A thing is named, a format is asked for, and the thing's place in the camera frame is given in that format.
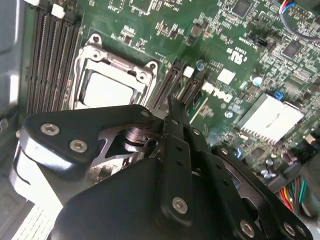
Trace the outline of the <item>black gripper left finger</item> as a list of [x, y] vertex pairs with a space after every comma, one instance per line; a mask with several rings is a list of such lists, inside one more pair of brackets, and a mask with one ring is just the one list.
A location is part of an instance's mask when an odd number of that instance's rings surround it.
[[92, 167], [115, 159], [159, 158], [159, 207], [168, 219], [191, 224], [194, 217], [189, 127], [185, 105], [167, 98], [158, 117], [142, 105], [43, 112], [22, 125], [19, 146], [31, 170], [21, 177], [29, 199], [64, 206], [88, 187]]

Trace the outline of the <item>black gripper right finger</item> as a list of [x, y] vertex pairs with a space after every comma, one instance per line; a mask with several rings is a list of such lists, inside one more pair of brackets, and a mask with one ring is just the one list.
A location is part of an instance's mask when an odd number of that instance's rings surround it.
[[311, 240], [309, 229], [224, 144], [210, 148], [190, 126], [185, 105], [174, 103], [174, 118], [184, 127], [191, 157], [202, 164], [237, 240]]

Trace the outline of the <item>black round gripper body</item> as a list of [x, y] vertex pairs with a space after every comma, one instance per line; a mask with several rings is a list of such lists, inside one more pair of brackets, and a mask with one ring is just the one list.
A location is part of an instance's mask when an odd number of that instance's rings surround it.
[[193, 175], [195, 216], [190, 227], [161, 215], [160, 163], [143, 160], [70, 199], [51, 231], [53, 240], [232, 240], [209, 183]]

